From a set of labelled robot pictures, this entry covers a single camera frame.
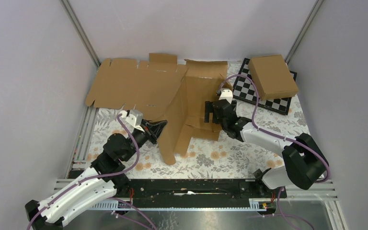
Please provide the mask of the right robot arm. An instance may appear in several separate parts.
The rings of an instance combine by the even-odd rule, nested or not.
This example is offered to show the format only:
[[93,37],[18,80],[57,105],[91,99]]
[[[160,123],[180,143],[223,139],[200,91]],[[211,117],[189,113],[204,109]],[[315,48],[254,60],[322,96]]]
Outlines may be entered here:
[[291,138],[263,129],[254,120],[237,116],[235,109],[236,102],[206,101],[204,122],[219,124],[230,138],[255,144],[283,159],[284,166],[269,168],[256,176],[259,196],[268,197],[275,189],[289,185],[308,190],[314,183],[327,180],[329,163],[309,134]]

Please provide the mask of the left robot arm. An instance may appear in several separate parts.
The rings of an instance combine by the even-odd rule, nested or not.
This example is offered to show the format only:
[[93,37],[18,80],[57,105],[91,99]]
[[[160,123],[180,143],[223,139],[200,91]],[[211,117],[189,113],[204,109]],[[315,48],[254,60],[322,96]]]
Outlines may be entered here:
[[122,125],[128,136],[110,135],[103,152],[74,181],[47,199],[31,200],[25,205],[27,229],[61,230],[96,203],[114,195],[127,195],[130,185],[126,173],[135,165],[127,168],[123,163],[132,156],[138,159],[139,149],[147,141],[156,144],[167,123],[141,120],[133,132]]

